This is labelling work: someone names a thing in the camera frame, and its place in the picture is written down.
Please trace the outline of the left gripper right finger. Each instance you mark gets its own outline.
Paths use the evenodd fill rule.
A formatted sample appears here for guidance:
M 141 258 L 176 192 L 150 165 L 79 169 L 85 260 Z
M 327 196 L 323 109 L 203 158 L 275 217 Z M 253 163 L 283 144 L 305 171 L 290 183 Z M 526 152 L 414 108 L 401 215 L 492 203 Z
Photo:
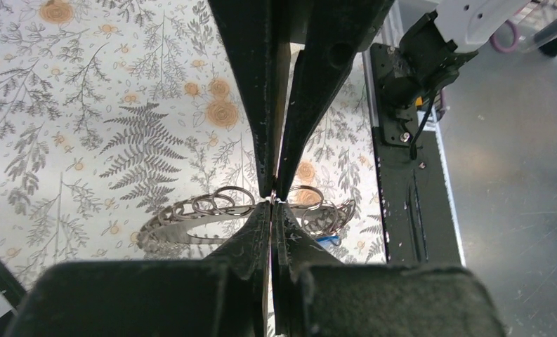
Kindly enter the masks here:
M 275 330 L 284 336 L 504 336 L 486 288 L 454 265 L 342 263 L 288 204 L 272 215 Z

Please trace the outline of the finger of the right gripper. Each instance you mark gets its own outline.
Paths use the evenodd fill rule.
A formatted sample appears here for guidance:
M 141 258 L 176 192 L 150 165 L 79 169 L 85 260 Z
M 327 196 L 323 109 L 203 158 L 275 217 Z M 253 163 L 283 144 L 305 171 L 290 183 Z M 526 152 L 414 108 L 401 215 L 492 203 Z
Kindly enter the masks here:
M 276 140 L 275 2 L 213 0 L 209 5 L 251 129 L 258 190 L 269 197 Z
M 350 74 L 365 39 L 383 25 L 392 1 L 314 1 L 304 49 L 294 66 L 276 178 L 287 199 L 304 147 Z

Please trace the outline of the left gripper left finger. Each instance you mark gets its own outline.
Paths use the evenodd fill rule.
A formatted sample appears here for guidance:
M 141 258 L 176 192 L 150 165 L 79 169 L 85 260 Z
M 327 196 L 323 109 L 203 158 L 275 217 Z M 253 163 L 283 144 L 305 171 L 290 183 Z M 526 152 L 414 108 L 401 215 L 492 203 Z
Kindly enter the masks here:
M 49 268 L 7 336 L 264 336 L 271 205 L 201 260 L 102 260 Z

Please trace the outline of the blue key tag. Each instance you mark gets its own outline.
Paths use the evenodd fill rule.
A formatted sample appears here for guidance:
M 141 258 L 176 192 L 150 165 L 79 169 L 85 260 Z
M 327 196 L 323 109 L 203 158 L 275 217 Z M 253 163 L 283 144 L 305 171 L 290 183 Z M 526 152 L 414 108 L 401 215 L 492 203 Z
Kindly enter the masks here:
M 327 249 L 330 246 L 340 246 L 341 238 L 338 235 L 331 235 L 327 237 L 319 237 L 315 240 L 320 246 Z

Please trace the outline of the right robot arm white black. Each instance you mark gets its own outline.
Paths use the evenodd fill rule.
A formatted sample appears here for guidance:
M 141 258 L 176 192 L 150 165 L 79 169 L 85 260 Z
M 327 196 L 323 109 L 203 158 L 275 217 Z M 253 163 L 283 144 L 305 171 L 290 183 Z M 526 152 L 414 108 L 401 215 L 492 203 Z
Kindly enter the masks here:
M 391 1 L 210 1 L 251 128 L 258 190 L 285 200 L 304 147 L 389 14 Z M 441 1 L 403 35 L 396 107 L 457 78 L 524 1 Z

